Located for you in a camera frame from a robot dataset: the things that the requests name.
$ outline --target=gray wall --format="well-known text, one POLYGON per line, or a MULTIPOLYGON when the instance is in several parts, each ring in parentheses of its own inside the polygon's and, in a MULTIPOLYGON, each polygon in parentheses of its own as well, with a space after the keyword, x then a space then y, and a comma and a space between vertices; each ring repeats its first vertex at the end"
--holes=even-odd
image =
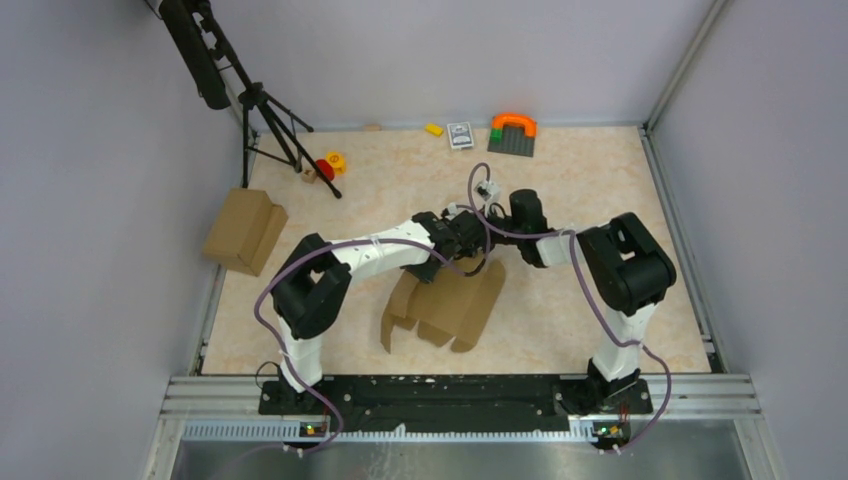
POLYGON ((0 478, 137 478, 239 132, 139 1, 0 9, 0 478))
POLYGON ((844 478, 848 3, 737 1, 658 132, 731 364, 792 478, 844 478))
POLYGON ((319 128, 650 114, 710 0, 214 2, 254 81, 319 128))

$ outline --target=flattened cardboard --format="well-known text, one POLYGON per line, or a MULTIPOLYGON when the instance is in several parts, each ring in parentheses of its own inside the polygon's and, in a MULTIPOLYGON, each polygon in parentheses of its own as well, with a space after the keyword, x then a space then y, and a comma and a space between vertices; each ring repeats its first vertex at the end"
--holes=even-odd
MULTIPOLYGON (((462 259, 457 266, 470 271, 479 261, 462 259)), ((418 338, 439 347, 454 339, 451 351, 471 350, 486 327, 505 280, 506 270, 497 260, 490 261, 474 277, 442 270, 430 284, 422 284, 404 272, 383 311, 380 343, 391 353, 394 326, 411 330, 417 323, 418 338)))
POLYGON ((228 270, 259 275, 288 215, 263 190, 234 188, 206 237, 203 254, 228 270))

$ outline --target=orange arch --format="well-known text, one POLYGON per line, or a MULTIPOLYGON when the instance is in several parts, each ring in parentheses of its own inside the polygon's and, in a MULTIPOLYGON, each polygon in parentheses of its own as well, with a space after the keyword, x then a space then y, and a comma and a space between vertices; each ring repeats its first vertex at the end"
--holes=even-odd
POLYGON ((527 115, 520 115, 518 113, 501 113, 495 116, 495 119, 492 120, 492 128, 503 128, 504 125, 524 127, 525 136, 536 136, 536 121, 527 115))

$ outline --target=tripod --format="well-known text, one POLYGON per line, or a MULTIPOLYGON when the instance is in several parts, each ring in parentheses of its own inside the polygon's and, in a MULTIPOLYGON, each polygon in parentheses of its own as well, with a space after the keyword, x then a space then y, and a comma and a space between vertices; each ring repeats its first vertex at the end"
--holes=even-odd
POLYGON ((338 188, 335 187, 330 180, 324 175, 324 172, 315 165, 315 160, 309 155, 309 152, 303 148, 303 145, 297 140, 297 135, 294 131, 294 122, 296 121, 303 128, 306 129, 307 132, 312 132, 314 129, 306 124, 300 117, 295 115, 291 110, 286 108, 282 103, 280 103, 276 98, 271 96, 262 86, 262 83, 250 80, 250 76, 248 76, 247 71, 245 71, 244 67, 239 62, 238 56, 236 55, 235 50, 233 50, 230 42, 227 41, 227 37, 224 36, 224 32, 221 30, 220 25, 215 20, 215 17, 212 16, 212 9, 209 5, 209 2, 198 2, 198 10, 203 19, 200 21, 200 26, 204 30, 211 32, 215 38, 215 48, 212 49, 212 55, 216 60, 220 60, 225 58, 229 60, 230 65, 224 68, 232 67, 235 70, 236 75, 238 75, 241 83, 244 84, 244 92, 238 96, 239 103, 242 105, 242 178, 241 178, 241 186, 242 188, 247 188, 247 163, 248 163, 248 154, 250 151, 254 151, 256 153, 265 155, 266 157, 273 158, 279 162, 285 163, 286 165, 290 165, 294 167, 295 172, 300 172, 303 170, 303 165, 300 161, 301 157, 305 158, 309 165, 315 170, 315 173, 318 174, 318 177, 327 184, 327 187, 330 188, 330 191, 333 192, 333 195, 336 198, 342 198, 342 192, 339 191, 338 188), (272 105, 279 108, 286 115, 288 115, 291 120, 291 129, 286 126, 285 123, 280 119, 280 116, 277 115, 277 112, 274 111, 272 105), (250 123, 249 116, 250 111, 253 108, 259 110, 259 113, 262 115, 262 118, 265 119, 265 123, 268 124, 268 128, 271 130, 271 134, 274 135, 274 138, 277 139, 277 143, 282 147, 283 152, 286 154, 286 158, 281 158, 276 155, 271 155, 269 153, 263 152, 258 148, 251 147, 248 144, 248 139, 250 137, 250 123), (297 150, 298 156, 295 157, 294 152, 292 151, 289 144, 286 142, 286 138, 283 137, 285 135, 288 140, 295 146, 297 150))

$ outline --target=small wooden piece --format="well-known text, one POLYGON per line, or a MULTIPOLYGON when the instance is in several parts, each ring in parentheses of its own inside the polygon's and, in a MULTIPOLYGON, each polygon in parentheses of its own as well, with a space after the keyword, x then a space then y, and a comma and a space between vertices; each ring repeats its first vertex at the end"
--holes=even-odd
POLYGON ((311 168, 304 169, 302 172, 300 172, 300 179, 306 183, 315 183, 316 178, 318 178, 318 172, 312 170, 311 168))

